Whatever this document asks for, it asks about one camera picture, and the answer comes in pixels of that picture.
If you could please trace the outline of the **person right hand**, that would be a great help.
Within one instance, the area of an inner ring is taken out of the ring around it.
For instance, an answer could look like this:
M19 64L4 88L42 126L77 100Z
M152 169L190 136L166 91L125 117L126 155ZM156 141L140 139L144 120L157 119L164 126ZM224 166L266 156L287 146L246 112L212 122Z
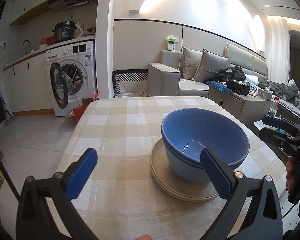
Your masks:
M286 188L287 191L290 192L295 183L295 178L293 175L293 163L292 159L289 158L286 162Z

